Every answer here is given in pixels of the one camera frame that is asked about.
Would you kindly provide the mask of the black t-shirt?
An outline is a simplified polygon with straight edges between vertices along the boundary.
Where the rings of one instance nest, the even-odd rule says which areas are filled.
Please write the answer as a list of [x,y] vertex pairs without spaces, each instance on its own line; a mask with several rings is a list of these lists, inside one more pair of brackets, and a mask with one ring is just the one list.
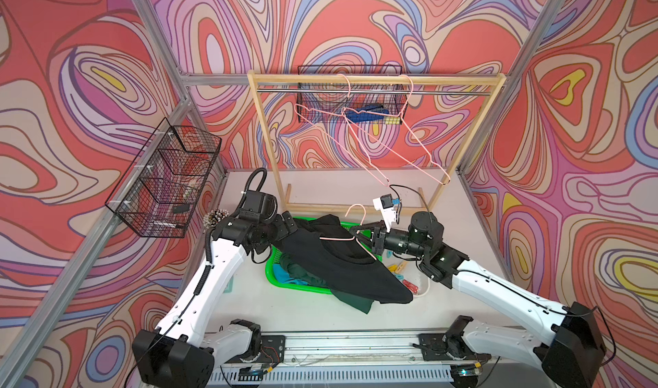
[[408,304],[413,294],[357,244],[338,217],[294,219],[297,230],[274,246],[330,289],[381,304]]

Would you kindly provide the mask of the dark green t-shirt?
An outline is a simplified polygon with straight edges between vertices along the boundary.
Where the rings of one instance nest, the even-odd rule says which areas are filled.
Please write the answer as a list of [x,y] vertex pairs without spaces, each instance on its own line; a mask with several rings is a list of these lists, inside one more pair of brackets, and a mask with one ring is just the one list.
[[374,302],[373,300],[329,288],[325,280],[315,276],[313,273],[308,272],[305,268],[294,262],[291,256],[288,254],[281,254],[279,257],[279,262],[276,264],[281,265],[282,268],[284,268],[284,270],[286,270],[294,278],[300,278],[308,282],[308,286],[306,287],[315,287],[329,290],[334,297],[339,299],[341,302],[353,307],[353,309],[357,309],[363,314],[368,314],[370,312]]

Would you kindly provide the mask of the red clothespin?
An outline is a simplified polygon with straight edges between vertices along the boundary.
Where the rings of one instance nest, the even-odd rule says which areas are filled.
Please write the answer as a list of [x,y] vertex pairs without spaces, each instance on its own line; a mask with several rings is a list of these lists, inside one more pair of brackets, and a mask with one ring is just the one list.
[[403,285],[410,290],[413,294],[417,295],[418,294],[418,287],[411,283],[410,281],[403,279],[402,280]]

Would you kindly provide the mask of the teal t-shirt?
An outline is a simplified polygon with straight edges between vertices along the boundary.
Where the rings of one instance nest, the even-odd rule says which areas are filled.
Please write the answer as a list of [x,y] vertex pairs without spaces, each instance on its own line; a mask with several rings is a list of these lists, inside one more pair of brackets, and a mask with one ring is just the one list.
[[272,274],[274,278],[281,284],[308,286],[308,282],[300,278],[294,278],[279,264],[274,264],[272,266]]

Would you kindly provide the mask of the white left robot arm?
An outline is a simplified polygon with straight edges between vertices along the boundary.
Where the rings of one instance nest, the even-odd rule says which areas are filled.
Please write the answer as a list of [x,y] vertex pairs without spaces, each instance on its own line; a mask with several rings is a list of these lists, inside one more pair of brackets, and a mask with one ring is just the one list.
[[207,334],[214,307],[241,264],[297,230],[291,215],[279,212],[275,196],[251,185],[256,176],[267,177],[267,170],[252,172],[236,209],[207,230],[205,257],[172,309],[152,331],[137,333],[132,351],[144,384],[205,387],[229,360],[260,356],[261,328],[252,321],[234,320]]

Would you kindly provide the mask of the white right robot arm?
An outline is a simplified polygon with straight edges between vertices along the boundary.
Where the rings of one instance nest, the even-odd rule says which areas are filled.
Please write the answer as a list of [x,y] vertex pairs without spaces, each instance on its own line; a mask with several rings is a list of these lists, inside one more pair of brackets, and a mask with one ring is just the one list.
[[407,230],[381,221],[349,232],[375,254],[415,258],[429,280],[476,298],[517,325],[492,326],[461,315],[444,334],[441,355],[503,357],[540,369],[560,387],[594,386],[607,352],[594,309],[550,301],[491,273],[445,243],[444,227],[430,212],[415,213]]

